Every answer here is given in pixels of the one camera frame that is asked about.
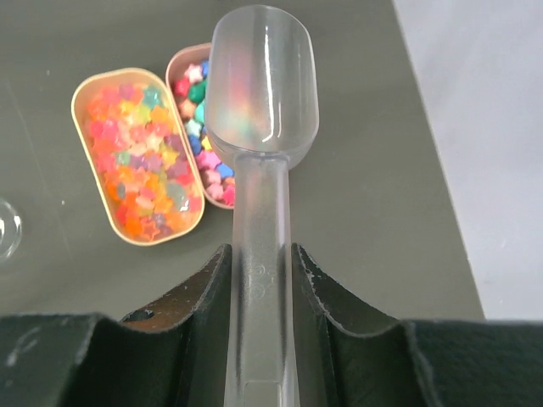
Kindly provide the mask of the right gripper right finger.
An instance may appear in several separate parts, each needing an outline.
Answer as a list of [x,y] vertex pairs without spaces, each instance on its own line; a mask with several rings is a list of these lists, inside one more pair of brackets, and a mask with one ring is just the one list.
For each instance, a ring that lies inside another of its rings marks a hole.
[[302,405],[541,405],[539,322],[398,320],[291,253]]

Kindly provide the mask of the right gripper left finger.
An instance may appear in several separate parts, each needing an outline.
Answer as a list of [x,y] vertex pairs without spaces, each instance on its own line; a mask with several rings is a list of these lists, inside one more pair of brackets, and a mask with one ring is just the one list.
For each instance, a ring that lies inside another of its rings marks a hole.
[[4,406],[220,406],[232,249],[120,321],[91,313],[1,319]]

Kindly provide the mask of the clear plastic scoop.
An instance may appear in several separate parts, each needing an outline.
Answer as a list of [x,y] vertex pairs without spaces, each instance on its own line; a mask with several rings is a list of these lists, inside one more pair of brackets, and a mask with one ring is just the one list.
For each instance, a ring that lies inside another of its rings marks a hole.
[[319,128],[311,36],[292,14],[236,8],[217,23],[204,122],[235,175],[224,403],[299,402],[288,173]]

